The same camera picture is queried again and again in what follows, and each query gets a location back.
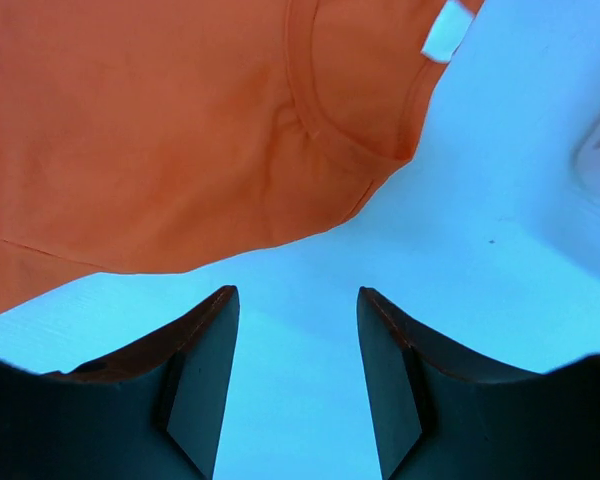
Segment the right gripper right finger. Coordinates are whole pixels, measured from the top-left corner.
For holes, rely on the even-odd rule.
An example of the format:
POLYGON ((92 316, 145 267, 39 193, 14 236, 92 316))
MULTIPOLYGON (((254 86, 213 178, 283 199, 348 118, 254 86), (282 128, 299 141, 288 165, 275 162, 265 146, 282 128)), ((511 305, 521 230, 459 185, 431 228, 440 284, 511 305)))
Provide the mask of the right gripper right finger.
POLYGON ((365 287, 357 326, 383 478, 600 479, 600 354, 530 372, 365 287))

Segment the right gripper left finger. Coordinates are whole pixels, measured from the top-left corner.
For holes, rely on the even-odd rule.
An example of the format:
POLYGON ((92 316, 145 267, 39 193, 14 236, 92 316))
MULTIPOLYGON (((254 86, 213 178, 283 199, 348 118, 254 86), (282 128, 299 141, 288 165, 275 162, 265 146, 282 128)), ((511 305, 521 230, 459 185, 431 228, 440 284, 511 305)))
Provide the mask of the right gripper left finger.
POLYGON ((224 286, 73 371, 0 360, 0 479, 209 479, 238 333, 224 286))

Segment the orange t-shirt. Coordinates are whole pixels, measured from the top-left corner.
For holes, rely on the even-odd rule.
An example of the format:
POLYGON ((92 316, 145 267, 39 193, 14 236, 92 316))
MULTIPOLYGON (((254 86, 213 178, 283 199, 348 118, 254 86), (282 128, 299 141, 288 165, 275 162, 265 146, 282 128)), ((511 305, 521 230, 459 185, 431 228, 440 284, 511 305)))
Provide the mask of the orange t-shirt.
POLYGON ((0 1, 0 314, 353 218, 478 1, 0 1))

